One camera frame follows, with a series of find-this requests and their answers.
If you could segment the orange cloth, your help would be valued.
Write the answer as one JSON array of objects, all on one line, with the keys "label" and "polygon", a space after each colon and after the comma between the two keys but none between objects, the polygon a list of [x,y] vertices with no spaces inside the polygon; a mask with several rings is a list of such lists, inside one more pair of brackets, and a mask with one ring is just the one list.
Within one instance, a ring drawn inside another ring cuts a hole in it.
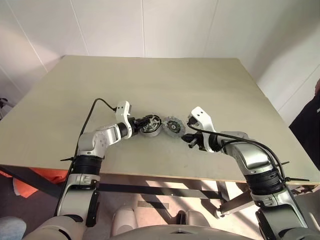
[{"label": "orange cloth", "polygon": [[13,178],[13,189],[17,196],[28,198],[40,190],[50,196],[58,198],[65,182],[67,170],[21,167],[0,164],[0,175]]}]

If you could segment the beige robot leg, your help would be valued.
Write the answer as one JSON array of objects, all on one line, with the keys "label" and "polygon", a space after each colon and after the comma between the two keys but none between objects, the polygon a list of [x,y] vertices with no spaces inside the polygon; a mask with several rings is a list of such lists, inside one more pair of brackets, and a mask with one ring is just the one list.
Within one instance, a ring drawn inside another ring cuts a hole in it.
[{"label": "beige robot leg", "polygon": [[113,215],[110,237],[138,228],[135,211],[128,206],[120,207]]},{"label": "beige robot leg", "polygon": [[185,213],[185,224],[190,226],[211,227],[201,212],[192,209],[187,210]]}]

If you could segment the blue jeans knee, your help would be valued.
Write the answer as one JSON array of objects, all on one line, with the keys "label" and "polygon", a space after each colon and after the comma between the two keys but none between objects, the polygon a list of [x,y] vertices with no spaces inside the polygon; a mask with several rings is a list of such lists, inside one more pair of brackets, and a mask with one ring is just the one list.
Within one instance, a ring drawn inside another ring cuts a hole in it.
[{"label": "blue jeans knee", "polygon": [[22,240],[26,229],[27,224],[18,217],[0,217],[0,240]]}]

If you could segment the round silver motor housing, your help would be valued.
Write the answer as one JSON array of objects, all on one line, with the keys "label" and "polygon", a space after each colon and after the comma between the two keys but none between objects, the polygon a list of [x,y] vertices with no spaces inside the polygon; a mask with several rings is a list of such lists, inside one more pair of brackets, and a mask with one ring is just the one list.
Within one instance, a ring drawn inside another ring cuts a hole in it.
[{"label": "round silver motor housing", "polygon": [[174,116],[166,117],[162,122],[162,128],[167,135],[173,138],[181,138],[186,132],[184,123]]}]

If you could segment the black metal table frame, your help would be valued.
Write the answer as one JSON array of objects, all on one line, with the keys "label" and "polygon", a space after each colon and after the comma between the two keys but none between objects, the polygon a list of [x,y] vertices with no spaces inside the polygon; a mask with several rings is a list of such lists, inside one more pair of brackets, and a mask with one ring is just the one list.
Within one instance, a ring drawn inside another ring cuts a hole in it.
[{"label": "black metal table frame", "polygon": [[[0,171],[5,172],[6,174],[57,199],[61,195],[62,187],[60,185],[50,182],[43,176],[35,173],[27,167],[0,164]],[[97,190],[101,192],[131,193],[155,196],[172,196],[217,200],[222,199],[222,194],[219,191],[213,190],[181,189],[110,183],[100,183]]]}]

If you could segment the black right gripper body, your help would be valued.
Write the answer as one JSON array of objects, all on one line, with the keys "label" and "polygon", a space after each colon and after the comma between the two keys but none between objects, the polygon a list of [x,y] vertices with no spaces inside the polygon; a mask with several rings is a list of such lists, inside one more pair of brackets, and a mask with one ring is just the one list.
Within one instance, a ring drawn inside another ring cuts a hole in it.
[{"label": "black right gripper body", "polygon": [[202,133],[195,133],[192,135],[193,139],[189,143],[189,147],[192,149],[195,146],[198,146],[199,150],[204,149],[204,140],[203,140],[203,134]]}]

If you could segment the black spoked rotor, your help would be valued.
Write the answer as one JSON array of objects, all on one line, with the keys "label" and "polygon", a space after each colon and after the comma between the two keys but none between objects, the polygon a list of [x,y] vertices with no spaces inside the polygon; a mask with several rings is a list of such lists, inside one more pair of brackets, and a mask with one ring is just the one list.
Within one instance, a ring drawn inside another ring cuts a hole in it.
[{"label": "black spoked rotor", "polygon": [[139,133],[145,137],[156,137],[162,130],[161,118],[155,114],[150,114],[145,117],[150,117],[150,124],[141,126]]}]

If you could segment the dark rounded shape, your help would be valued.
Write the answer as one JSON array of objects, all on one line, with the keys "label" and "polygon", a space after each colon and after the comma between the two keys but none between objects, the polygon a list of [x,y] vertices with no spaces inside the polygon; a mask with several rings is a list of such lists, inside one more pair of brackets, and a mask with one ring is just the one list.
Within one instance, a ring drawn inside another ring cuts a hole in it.
[{"label": "dark rounded shape", "polygon": [[177,225],[185,225],[186,224],[186,212],[180,210],[176,215],[176,224]]}]

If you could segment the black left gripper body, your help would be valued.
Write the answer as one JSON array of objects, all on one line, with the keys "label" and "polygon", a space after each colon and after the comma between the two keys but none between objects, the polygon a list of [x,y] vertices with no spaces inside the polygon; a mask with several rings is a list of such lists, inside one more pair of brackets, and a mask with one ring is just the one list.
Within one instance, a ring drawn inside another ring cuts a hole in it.
[{"label": "black left gripper body", "polygon": [[129,123],[132,129],[132,133],[139,133],[140,131],[139,121],[135,118],[130,118]]}]

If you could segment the grey table leg with caster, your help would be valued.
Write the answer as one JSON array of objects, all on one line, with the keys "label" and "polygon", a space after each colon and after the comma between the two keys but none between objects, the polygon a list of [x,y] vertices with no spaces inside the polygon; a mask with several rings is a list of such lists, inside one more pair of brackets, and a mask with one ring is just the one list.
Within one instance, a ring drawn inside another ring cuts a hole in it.
[{"label": "grey table leg with caster", "polygon": [[224,181],[216,182],[221,203],[217,211],[221,218],[254,205],[249,186],[246,183],[236,182],[235,184],[242,191],[242,194],[230,199],[226,183]]}]

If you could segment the beige robot right leg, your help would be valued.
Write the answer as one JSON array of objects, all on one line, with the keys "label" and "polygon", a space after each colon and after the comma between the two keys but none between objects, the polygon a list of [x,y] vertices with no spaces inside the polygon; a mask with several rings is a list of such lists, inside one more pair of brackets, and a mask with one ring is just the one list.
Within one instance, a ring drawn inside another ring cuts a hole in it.
[{"label": "beige robot right leg", "polygon": [[187,210],[185,213],[185,224],[190,226],[211,227],[201,212],[192,209]]}]

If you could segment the bystander in dark clothes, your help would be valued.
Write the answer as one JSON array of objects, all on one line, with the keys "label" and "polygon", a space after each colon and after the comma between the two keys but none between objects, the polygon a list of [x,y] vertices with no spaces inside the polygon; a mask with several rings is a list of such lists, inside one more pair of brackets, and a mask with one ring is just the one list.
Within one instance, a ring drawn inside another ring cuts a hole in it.
[{"label": "bystander in dark clothes", "polygon": [[290,130],[320,171],[320,92],[310,100],[289,125]]}]

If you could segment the beige robot left leg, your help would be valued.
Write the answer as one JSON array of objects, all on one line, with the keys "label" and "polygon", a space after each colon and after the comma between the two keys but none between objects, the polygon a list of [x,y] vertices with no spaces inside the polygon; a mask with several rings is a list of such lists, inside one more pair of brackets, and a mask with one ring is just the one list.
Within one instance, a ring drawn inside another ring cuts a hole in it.
[{"label": "beige robot left leg", "polygon": [[138,228],[135,211],[128,206],[120,207],[113,215],[110,237]]}]

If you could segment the grey robot torso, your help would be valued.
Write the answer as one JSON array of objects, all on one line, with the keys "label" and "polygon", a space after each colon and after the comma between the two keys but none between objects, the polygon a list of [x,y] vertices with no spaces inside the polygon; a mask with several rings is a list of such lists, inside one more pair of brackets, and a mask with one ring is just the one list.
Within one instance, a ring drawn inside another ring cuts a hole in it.
[{"label": "grey robot torso", "polygon": [[195,225],[151,225],[111,237],[84,240],[254,240],[236,233]]}]

